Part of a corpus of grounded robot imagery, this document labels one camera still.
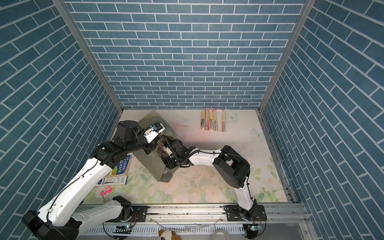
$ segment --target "mounting plate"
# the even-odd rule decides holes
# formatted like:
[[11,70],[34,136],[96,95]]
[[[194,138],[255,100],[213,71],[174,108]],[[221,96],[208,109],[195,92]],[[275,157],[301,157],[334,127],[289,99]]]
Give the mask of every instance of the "mounting plate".
[[[132,209],[133,209],[133,212],[136,213],[136,222],[145,222],[145,219],[147,217],[148,206],[132,206]],[[106,222],[121,223],[119,221],[119,218],[111,219]]]
[[[266,214],[265,214],[265,209],[263,205],[256,205],[256,210],[255,210],[255,215],[260,217],[260,221],[265,221],[266,220]],[[244,221],[244,219],[240,216],[239,214],[239,209],[237,205],[226,205],[226,216],[227,216],[227,221],[228,222],[237,222],[237,221]]]

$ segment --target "cardboard box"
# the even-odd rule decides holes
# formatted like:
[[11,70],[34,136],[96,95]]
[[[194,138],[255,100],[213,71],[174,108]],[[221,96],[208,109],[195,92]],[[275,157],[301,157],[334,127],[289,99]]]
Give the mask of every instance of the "cardboard box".
[[108,174],[107,176],[115,176],[115,175],[119,175],[119,176],[127,176],[128,175],[128,164],[129,164],[129,160],[131,159],[132,157],[132,153],[128,154],[127,155],[127,158],[121,160],[117,166],[114,167],[114,169],[112,169]]
[[131,157],[132,153],[127,154],[127,158],[121,160],[95,187],[127,184],[128,164]]
[[97,184],[96,187],[100,186],[113,186],[113,185],[125,185],[127,184],[127,176],[119,177],[103,177]]

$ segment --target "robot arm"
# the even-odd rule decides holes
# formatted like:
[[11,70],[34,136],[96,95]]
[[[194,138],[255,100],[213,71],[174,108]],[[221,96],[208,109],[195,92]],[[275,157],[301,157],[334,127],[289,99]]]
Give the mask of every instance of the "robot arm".
[[156,122],[144,132],[137,122],[119,122],[113,140],[97,146],[69,183],[38,211],[28,211],[22,221],[38,239],[74,240],[107,220],[118,217],[121,221],[129,219],[131,203],[121,196],[85,212],[74,211],[96,183],[128,153],[144,149],[149,154],[157,148],[164,129],[161,123]]
[[161,137],[164,129],[158,122],[146,131],[137,122],[119,122],[114,138],[97,146],[84,167],[63,190],[38,211],[28,211],[22,221],[41,240],[74,240],[88,229],[110,219],[127,221],[132,215],[131,202],[122,196],[85,212],[74,211],[96,183],[128,153],[143,149],[149,154],[160,146],[159,140],[168,153],[168,157],[163,159],[166,168],[170,170],[199,164],[215,167],[226,183],[235,188],[239,214],[246,220],[253,220],[256,203],[248,188],[249,163],[229,146],[216,151],[195,147],[187,149],[178,139],[170,141],[166,136]]
[[244,210],[250,210],[253,205],[253,200],[251,199],[251,194],[248,188],[248,177],[249,177],[248,171],[243,172],[243,174],[244,173],[247,173],[247,174],[245,175],[245,179],[242,182],[237,181],[237,178],[233,180],[233,178],[227,174],[228,172],[232,172],[231,171],[232,168],[228,168],[227,166],[230,167],[230,165],[226,162],[223,163],[223,161],[220,160],[221,159],[220,155],[225,155],[225,153],[221,153],[222,149],[211,151],[211,150],[200,150],[198,148],[195,148],[192,152],[194,151],[198,151],[198,152],[193,154],[191,157],[189,157],[189,161],[193,165],[206,165],[210,167],[215,167],[222,176],[224,175],[223,176],[224,180],[229,185],[235,188],[235,193],[238,199],[238,202],[237,202],[238,205]]

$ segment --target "blue brick wallpaper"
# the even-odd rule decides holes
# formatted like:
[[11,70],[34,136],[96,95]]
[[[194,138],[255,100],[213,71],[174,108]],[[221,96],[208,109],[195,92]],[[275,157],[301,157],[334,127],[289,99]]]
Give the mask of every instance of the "blue brick wallpaper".
[[0,239],[105,141],[118,112],[51,0],[0,1]]
[[321,239],[384,239],[384,2],[317,0],[264,111]]
[[254,109],[304,1],[66,3],[125,108]]

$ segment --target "stuffed toy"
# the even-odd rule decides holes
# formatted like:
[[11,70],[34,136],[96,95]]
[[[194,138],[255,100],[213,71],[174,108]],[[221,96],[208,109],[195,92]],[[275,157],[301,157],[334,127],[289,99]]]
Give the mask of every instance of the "stuffed toy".
[[180,236],[171,230],[160,230],[159,237],[160,240],[181,240]]

